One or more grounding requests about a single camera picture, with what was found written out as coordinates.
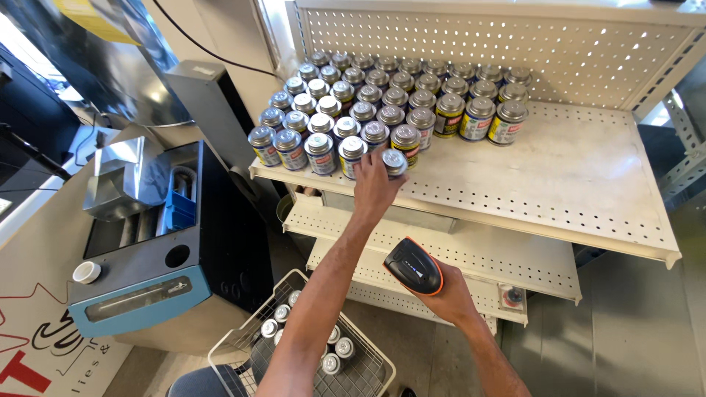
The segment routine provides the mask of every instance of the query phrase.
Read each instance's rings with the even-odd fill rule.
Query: yellow paper
[[[140,45],[101,18],[88,0],[54,0],[54,4],[67,18],[103,40]]]

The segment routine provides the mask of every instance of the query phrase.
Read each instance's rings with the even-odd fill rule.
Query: wire basket
[[[264,338],[260,327],[274,316],[289,294],[302,290],[309,279],[299,270],[290,271],[273,295],[240,328],[229,331],[208,353],[208,362],[231,397],[252,397],[265,376],[275,351],[274,338]],[[313,382],[315,397],[380,397],[395,378],[395,365],[341,313],[336,324],[341,336],[355,345],[355,354],[341,360],[342,371],[326,374],[321,363]]]

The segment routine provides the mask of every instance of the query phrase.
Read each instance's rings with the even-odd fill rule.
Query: human arm
[[[463,332],[486,397],[530,397],[525,383],[500,351],[485,320],[476,310],[461,270],[437,260],[444,285],[434,296],[415,295],[437,316]]]
[[[297,298],[257,397],[311,396],[318,361],[343,308],[358,259],[407,180],[406,176],[388,180],[381,150],[366,154],[355,174],[353,215]]]

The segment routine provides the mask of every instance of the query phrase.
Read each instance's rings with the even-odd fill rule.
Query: barcode scanner
[[[432,296],[443,287],[443,275],[436,260],[409,237],[395,246],[383,266],[412,292]]]

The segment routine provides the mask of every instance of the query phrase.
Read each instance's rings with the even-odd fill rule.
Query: hand
[[[353,166],[357,180],[353,189],[353,218],[373,227],[392,205],[397,190],[409,179],[405,174],[393,180],[388,178],[388,171],[383,163],[383,150],[385,148],[377,148],[372,153],[366,153],[362,161]]]
[[[438,259],[436,259],[436,263],[438,263],[443,275],[441,291],[434,296],[413,293],[434,314],[456,326],[465,323],[469,319],[480,318],[461,270],[455,266],[449,266]]]

